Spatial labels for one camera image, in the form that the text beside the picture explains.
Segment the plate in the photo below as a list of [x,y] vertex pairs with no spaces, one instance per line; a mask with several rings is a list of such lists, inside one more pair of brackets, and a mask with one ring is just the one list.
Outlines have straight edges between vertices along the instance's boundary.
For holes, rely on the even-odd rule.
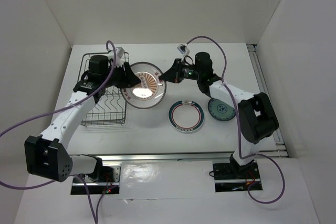
[[229,121],[236,115],[236,111],[230,105],[221,100],[211,98],[208,103],[210,115],[219,121]]
[[204,112],[194,101],[178,101],[169,109],[169,121],[174,129],[191,133],[200,129],[204,122]]
[[158,105],[167,89],[166,82],[159,80],[162,71],[148,62],[132,64],[131,69],[141,83],[131,88],[121,89],[126,102],[138,109],[149,109]]

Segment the cable connector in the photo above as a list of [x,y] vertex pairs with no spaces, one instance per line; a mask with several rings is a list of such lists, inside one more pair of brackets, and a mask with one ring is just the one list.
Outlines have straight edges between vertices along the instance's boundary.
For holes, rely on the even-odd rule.
[[[121,61],[121,59],[122,59],[122,57],[124,57],[125,50],[122,47],[116,47],[116,53],[117,53],[117,57],[116,57],[115,66],[116,67],[121,67],[122,64],[123,64],[123,62]],[[108,50],[107,57],[109,59],[113,59],[113,57],[114,57],[113,50]]]
[[183,57],[190,53],[190,50],[187,48],[187,44],[179,44],[177,49],[181,54],[183,54]]

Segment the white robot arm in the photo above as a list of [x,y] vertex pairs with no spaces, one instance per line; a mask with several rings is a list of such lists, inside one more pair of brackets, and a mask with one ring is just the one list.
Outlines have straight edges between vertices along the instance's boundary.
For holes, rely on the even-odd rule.
[[[75,85],[66,104],[66,107],[71,108],[61,112],[38,137],[28,137],[25,142],[25,154],[29,173],[59,182],[76,174],[87,174],[92,179],[97,179],[102,173],[100,158],[91,155],[69,155],[66,149],[80,122],[96,106],[106,88],[129,88],[140,83],[130,65],[120,62],[124,50],[121,47],[116,48],[115,64],[112,64],[114,55],[113,51],[111,52],[91,57],[89,69]],[[113,73],[106,81],[113,66]],[[92,95],[105,81],[106,85]]]
[[183,54],[183,58],[175,59],[173,66],[159,79],[172,83],[180,83],[183,79],[196,80],[202,93],[237,108],[236,114],[242,136],[237,150],[230,157],[230,163],[234,172],[248,168],[265,138],[271,136],[279,127],[268,95],[253,94],[228,83],[223,84],[221,78],[213,73],[212,61],[208,53],[197,53],[195,64],[191,65],[185,61],[186,54],[189,52],[186,45],[179,45],[178,50]]

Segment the white plate with red rim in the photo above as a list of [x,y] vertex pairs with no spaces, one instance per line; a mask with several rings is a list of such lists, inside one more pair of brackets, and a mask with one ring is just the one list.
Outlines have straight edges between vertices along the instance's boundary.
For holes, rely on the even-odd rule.
[[121,89],[126,102],[138,109],[149,109],[158,105],[167,89],[166,82],[159,80],[162,71],[148,62],[134,63],[131,69],[141,83],[131,88]]
[[168,113],[174,129],[183,133],[192,133],[200,129],[204,122],[204,112],[194,101],[175,102]]

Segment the dish rack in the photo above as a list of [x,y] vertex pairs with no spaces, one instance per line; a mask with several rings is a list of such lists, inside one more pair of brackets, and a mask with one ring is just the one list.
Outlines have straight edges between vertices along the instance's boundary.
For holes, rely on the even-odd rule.
[[[107,55],[107,52],[95,52],[84,54],[79,68],[78,79],[84,71],[89,68],[89,60],[93,55]],[[129,61],[129,54],[124,53],[121,58],[122,62]],[[126,121],[126,108],[127,104],[121,95],[120,89],[116,87],[109,87],[106,89],[105,95],[103,95],[96,106],[86,115],[82,120],[81,125],[115,125],[124,124]]]

